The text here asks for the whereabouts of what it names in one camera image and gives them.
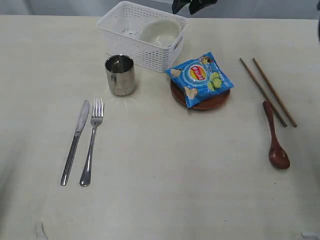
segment bowl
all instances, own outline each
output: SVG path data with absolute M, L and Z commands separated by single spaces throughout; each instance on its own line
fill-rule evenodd
M 179 33 L 180 26 L 177 22 L 161 19 L 149 22 L 138 39 L 161 48 L 168 48 L 175 42 Z

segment wooden plate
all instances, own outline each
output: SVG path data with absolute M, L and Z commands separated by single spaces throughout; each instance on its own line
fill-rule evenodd
M 184 92 L 181 91 L 181 89 L 172 80 L 170 82 L 170 89 L 174 99 L 186 107 L 187 104 Z M 229 95 L 230 89 L 225 91 L 224 93 L 208 98 L 207 100 L 204 100 L 191 108 L 202 111 L 218 108 L 226 102 Z

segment metal cup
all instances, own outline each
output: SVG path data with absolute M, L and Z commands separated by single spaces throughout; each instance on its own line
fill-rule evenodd
M 136 89 L 135 66 L 131 57 L 114 55 L 105 61 L 104 66 L 109 88 L 113 94 L 125 96 Z

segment blue snack bag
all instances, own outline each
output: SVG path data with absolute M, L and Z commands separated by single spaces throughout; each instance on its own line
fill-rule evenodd
M 186 106 L 192 106 L 234 87 L 220 70 L 211 52 L 165 71 L 184 92 Z

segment white basket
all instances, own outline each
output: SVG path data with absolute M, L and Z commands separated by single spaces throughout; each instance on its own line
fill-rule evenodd
M 170 19 L 180 26 L 179 36 L 169 47 L 159 47 L 137 39 L 148 23 L 159 19 Z M 182 50 L 187 19 L 129 1 L 121 1 L 96 25 L 103 31 L 108 54 L 128 55 L 135 64 L 163 73 L 171 67 Z

